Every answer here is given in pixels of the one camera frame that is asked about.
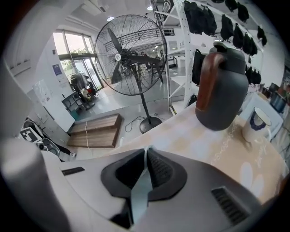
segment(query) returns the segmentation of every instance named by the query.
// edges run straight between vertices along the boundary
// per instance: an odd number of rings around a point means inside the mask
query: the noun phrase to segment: beige tablecloth
[[[251,144],[243,139],[244,124],[237,116],[227,129],[209,130],[198,121],[195,106],[191,105],[110,154],[153,145],[156,149],[215,166],[264,203],[278,193],[280,182],[289,171],[266,138]]]

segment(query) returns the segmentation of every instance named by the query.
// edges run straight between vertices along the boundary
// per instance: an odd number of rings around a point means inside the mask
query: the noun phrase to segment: brown handle
[[[196,108],[205,111],[211,98],[214,83],[218,74],[218,66],[226,59],[219,53],[211,53],[203,60]]]

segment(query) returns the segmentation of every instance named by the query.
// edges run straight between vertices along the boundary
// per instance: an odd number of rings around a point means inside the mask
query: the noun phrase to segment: fan base
[[[150,121],[151,124],[149,124],[148,118],[146,118],[140,123],[140,131],[142,134],[150,131],[152,128],[162,123],[162,121],[156,117],[150,117]]]

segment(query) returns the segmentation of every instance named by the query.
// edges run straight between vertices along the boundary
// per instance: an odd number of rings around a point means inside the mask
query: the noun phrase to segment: fan blade
[[[125,59],[132,60],[138,63],[160,63],[159,59],[151,58],[149,56],[132,56],[132,55],[126,55],[124,56]]]
[[[120,62],[117,63],[114,69],[113,76],[112,76],[112,84],[119,82],[119,79],[120,79],[119,66],[120,66]]]
[[[110,38],[111,38],[116,50],[118,51],[118,53],[121,53],[122,52],[122,46],[119,43],[117,37],[115,36],[115,34],[112,32],[112,30],[110,28],[108,28],[108,32],[109,32]]]

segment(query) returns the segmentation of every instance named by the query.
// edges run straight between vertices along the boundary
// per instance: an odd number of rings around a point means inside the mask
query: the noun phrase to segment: black pitcher
[[[221,42],[214,43],[202,64],[196,116],[207,128],[230,126],[248,90],[245,56]]]

